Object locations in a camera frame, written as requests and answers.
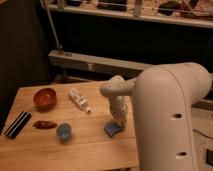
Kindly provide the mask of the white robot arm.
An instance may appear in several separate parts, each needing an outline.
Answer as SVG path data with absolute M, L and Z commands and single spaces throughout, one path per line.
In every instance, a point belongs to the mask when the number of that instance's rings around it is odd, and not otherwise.
M 120 125 L 124 98 L 132 100 L 140 171 L 198 171 L 191 106 L 211 85 L 210 73 L 193 62 L 155 65 L 134 79 L 116 75 L 101 85 Z

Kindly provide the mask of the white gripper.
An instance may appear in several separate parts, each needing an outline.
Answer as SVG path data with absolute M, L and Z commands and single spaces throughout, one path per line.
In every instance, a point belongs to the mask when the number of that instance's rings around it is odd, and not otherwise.
M 123 96 L 111 97 L 109 99 L 110 112 L 115 123 L 122 129 L 126 128 L 128 107 Z

